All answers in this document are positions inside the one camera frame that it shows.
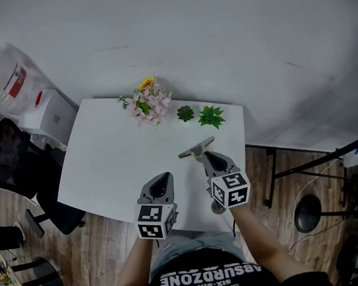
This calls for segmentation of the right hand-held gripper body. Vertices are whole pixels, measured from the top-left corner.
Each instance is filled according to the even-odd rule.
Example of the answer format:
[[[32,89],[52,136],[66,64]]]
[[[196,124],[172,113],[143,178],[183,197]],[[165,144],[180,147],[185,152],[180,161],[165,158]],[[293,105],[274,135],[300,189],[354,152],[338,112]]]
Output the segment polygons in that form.
[[[208,177],[209,193],[222,208],[244,205],[249,201],[251,184],[236,163],[224,154],[206,151],[202,163]]]

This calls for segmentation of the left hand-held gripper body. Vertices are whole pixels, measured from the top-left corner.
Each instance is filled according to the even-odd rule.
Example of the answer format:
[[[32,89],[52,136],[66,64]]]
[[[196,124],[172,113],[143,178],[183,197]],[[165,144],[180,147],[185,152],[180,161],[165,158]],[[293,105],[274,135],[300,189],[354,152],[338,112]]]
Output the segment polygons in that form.
[[[177,217],[174,179],[164,172],[147,182],[135,206],[135,225],[140,239],[166,239]]]

